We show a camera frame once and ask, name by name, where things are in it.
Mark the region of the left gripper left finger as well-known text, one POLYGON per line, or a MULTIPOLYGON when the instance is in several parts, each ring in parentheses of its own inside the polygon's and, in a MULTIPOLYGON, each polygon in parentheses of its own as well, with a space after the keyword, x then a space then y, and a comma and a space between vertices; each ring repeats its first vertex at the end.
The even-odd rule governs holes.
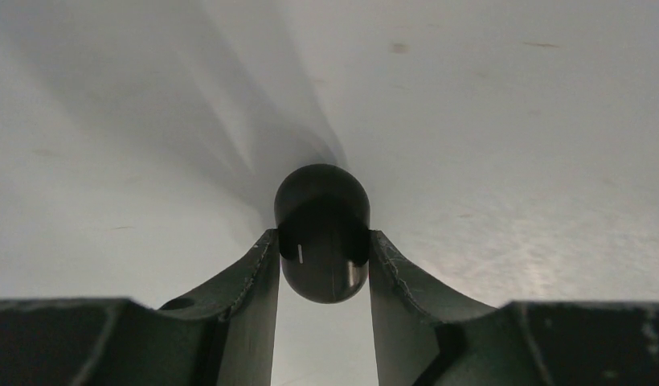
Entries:
POLYGON ((0 385, 267 385, 280 278, 268 230, 150 309, 127 298, 0 300, 0 385))

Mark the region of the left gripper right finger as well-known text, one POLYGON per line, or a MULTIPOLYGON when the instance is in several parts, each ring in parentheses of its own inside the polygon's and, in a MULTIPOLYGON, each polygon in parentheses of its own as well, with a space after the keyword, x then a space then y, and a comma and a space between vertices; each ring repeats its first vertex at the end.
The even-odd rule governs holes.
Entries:
POLYGON ((487 306, 380 231, 369 269, 381 385, 659 385, 659 302, 487 306))

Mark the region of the black earbud charging case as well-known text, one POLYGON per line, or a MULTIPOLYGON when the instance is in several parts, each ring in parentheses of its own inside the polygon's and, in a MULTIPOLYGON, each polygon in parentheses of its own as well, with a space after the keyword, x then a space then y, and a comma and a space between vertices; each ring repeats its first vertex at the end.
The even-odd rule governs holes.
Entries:
POLYGON ((284 179, 274 200, 285 280, 312 302, 352 298, 368 277, 370 201, 348 171, 303 166, 284 179))

